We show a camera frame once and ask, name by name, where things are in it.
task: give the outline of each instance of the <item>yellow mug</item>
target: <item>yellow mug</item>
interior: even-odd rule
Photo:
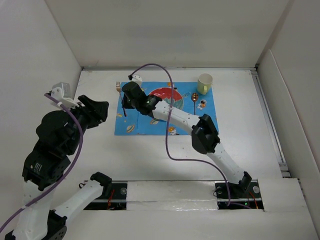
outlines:
[[[202,95],[206,95],[212,85],[213,77],[208,73],[202,73],[198,76],[198,84],[196,89]]]

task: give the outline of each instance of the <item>white wall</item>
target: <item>white wall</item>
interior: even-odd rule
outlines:
[[[320,234],[320,1],[295,0],[258,73],[293,177]]]
[[[81,66],[254,67],[288,0],[46,0]]]
[[[75,93],[80,71],[44,0],[0,0],[1,224],[21,207],[24,161],[55,109],[43,94],[61,81]]]

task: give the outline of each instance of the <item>white table surface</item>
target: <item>white table surface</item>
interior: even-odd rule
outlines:
[[[73,176],[100,171],[117,181],[221,180],[205,164],[175,162],[167,157],[164,136],[115,136],[119,93],[116,82],[127,82],[131,70],[83,71],[76,96],[108,101],[108,118],[84,135],[83,149]],[[281,178],[249,70],[230,68],[169,68],[174,82],[196,82],[198,75],[213,76],[213,96],[219,136],[229,155],[254,178]],[[168,82],[163,70],[141,70],[143,81]],[[207,159],[191,145],[191,137],[169,136],[169,150],[177,158]]]
[[[129,182],[128,210],[83,211],[65,240],[318,239],[296,179],[259,184],[264,211],[217,210],[210,182]]]

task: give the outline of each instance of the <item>screw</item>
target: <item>screw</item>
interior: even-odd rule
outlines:
[[[126,189],[125,187],[121,188],[121,189],[120,189],[120,193],[121,193],[122,195],[127,194],[127,189]]]
[[[218,186],[215,191],[217,194],[222,194],[222,187]]]
[[[252,190],[253,190],[253,192],[254,192],[255,194],[260,193],[260,188],[259,188],[258,186],[254,186],[254,187],[252,188]]]

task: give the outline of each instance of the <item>illustrated placemat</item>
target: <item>illustrated placemat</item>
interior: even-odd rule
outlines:
[[[170,104],[171,97],[171,83],[170,82],[143,82],[141,85],[142,90],[145,94],[153,94],[168,104]],[[181,109],[187,113],[194,114],[194,102],[191,99],[192,93],[197,92],[196,82],[176,82],[174,83],[174,94],[173,94],[173,106]],[[206,95],[199,94],[199,98],[195,103],[195,114],[202,116],[208,114],[218,129],[218,122],[216,117],[216,109],[214,103],[213,91],[209,91]],[[127,136],[127,135],[165,135],[166,134],[166,122],[158,119],[154,119],[150,116],[144,116],[140,114],[136,109],[126,109],[126,115],[121,106],[121,100],[119,97],[117,114],[115,120],[115,131],[116,136]],[[188,135],[187,132],[174,125],[169,126],[170,135]]]

